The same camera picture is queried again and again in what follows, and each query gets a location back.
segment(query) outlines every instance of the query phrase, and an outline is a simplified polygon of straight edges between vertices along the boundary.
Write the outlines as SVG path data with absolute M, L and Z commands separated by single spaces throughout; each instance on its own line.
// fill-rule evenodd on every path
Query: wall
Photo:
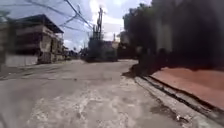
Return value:
M 37 56 L 6 55 L 5 65 L 7 67 L 23 67 L 37 64 Z
M 43 39 L 40 42 L 40 49 L 42 52 L 51 52 L 51 37 L 48 35 L 43 35 Z

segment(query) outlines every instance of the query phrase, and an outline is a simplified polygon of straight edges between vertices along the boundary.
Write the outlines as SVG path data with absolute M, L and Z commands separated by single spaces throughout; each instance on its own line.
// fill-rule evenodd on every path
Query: sidewalk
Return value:
M 224 72 L 164 68 L 151 76 L 224 110 Z

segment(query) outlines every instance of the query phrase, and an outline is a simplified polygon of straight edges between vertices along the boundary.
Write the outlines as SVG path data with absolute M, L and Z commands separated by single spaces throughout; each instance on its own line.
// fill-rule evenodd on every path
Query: building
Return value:
M 46 15 L 16 20 L 15 52 L 38 56 L 38 63 L 57 61 L 62 54 L 63 31 Z

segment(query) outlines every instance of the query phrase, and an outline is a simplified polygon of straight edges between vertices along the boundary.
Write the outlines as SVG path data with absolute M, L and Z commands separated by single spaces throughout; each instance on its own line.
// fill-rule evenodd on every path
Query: sky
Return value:
M 64 0 L 33 0 L 37 3 L 45 4 L 63 13 L 59 14 L 50 9 L 40 6 L 5 6 L 29 4 L 26 0 L 0 0 L 0 10 L 10 11 L 11 18 L 22 18 L 36 14 L 46 14 L 56 25 L 63 24 L 75 12 Z M 139 3 L 150 5 L 151 0 L 69 0 L 72 5 L 80 10 L 81 15 L 90 23 L 96 24 L 99 7 L 103 8 L 103 34 L 104 40 L 113 40 L 114 34 L 119 34 L 124 23 L 122 17 L 128 13 L 129 8 L 135 8 Z M 91 35 L 91 29 L 79 18 L 69 22 L 67 26 L 79 29 L 75 31 L 68 28 L 60 27 L 64 31 L 64 45 L 69 49 L 76 47 L 80 50 L 87 46 L 88 38 Z

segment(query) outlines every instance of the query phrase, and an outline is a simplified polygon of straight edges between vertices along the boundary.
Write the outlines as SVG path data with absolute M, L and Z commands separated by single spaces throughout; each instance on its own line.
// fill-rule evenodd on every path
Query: asphalt road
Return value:
M 70 61 L 10 74 L 0 81 L 0 128 L 182 127 L 154 96 L 122 76 L 134 63 Z

